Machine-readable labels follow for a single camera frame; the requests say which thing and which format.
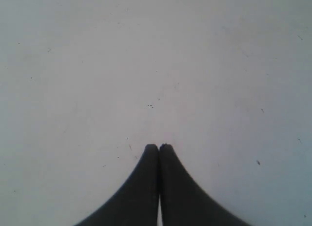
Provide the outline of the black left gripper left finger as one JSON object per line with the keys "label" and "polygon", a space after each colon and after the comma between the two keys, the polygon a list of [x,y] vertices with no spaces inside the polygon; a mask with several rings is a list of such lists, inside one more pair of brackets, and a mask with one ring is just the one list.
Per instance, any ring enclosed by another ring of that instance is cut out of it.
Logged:
{"label": "black left gripper left finger", "polygon": [[156,226],[159,192],[158,147],[146,145],[135,169],[120,189],[79,226]]}

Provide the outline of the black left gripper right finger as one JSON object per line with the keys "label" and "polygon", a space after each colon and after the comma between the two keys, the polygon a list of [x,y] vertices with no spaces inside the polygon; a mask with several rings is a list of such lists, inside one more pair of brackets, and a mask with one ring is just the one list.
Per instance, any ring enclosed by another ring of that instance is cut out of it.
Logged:
{"label": "black left gripper right finger", "polygon": [[182,165],[174,148],[159,148],[159,193],[164,226],[247,226],[213,200]]}

